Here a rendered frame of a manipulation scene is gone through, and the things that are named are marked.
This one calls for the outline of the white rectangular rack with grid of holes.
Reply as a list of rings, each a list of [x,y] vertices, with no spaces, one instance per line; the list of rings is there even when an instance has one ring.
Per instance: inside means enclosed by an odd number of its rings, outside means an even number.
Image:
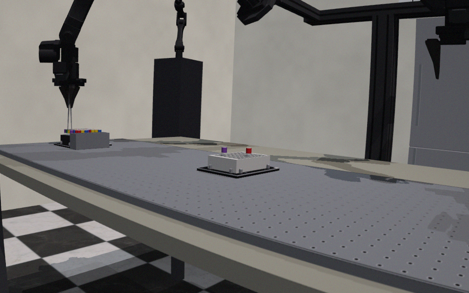
[[[226,156],[221,154],[208,155],[208,168],[212,165],[212,169],[229,172],[233,168],[233,173],[259,170],[270,165],[270,155],[251,153],[250,157],[246,156],[246,152],[227,153]]]

